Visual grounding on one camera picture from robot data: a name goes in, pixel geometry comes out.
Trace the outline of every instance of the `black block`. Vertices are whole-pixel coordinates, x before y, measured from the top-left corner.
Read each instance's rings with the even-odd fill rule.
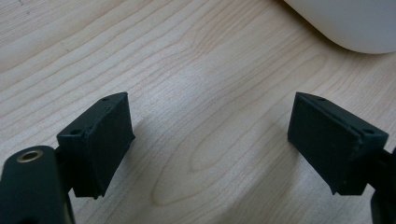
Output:
[[[29,147],[7,159],[0,183],[0,223],[74,223],[53,148]]]
[[[328,100],[297,92],[288,138],[332,193],[361,195],[388,134]]]
[[[69,179],[76,196],[104,196],[134,140],[127,93],[99,100],[57,138],[68,169],[72,170]]]

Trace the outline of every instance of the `wooden table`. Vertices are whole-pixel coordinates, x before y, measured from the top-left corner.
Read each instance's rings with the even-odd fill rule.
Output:
[[[328,98],[396,145],[396,54],[329,41],[283,1],[0,2],[0,164],[128,91],[136,139],[77,223],[370,223],[287,141],[294,94]]]

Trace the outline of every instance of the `white object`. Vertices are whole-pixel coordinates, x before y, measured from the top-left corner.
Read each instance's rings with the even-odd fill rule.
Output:
[[[331,41],[363,53],[396,51],[396,0],[285,0]]]

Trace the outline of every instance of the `hole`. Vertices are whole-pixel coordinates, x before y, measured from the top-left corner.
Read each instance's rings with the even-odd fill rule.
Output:
[[[32,152],[29,152],[29,153],[23,155],[22,159],[27,161],[27,160],[31,160],[32,158],[37,157],[37,156],[38,156],[38,153],[36,151],[32,151]]]
[[[17,158],[17,162],[29,162],[29,161],[35,161],[38,158],[40,158],[43,155],[43,151],[41,151],[40,149],[35,149],[35,150],[31,150],[31,151],[27,151],[23,154],[21,154],[18,158]]]
[[[81,133],[81,129],[75,129],[73,131],[70,132],[71,134],[78,134]]]
[[[364,131],[365,133],[369,133],[369,134],[373,134],[373,133],[374,133],[374,131],[371,130],[371,129],[363,129],[363,131]]]

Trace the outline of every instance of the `black plastic part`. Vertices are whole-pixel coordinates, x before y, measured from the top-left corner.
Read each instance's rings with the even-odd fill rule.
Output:
[[[127,93],[99,100],[57,138],[58,155],[67,169],[62,171],[65,187],[73,188],[77,197],[104,196],[134,140]]]
[[[378,158],[375,158],[372,163],[368,163],[370,166],[368,183],[376,189],[378,196],[387,198],[389,201],[393,200],[396,204],[396,188],[394,186],[396,175],[392,170],[396,161],[393,158],[390,153],[383,150]]]
[[[29,147],[9,157],[0,184],[0,223],[74,223],[55,151]]]
[[[361,195],[388,134],[326,99],[297,92],[288,138],[332,193]]]
[[[396,223],[396,203],[376,191],[371,200],[374,224]]]

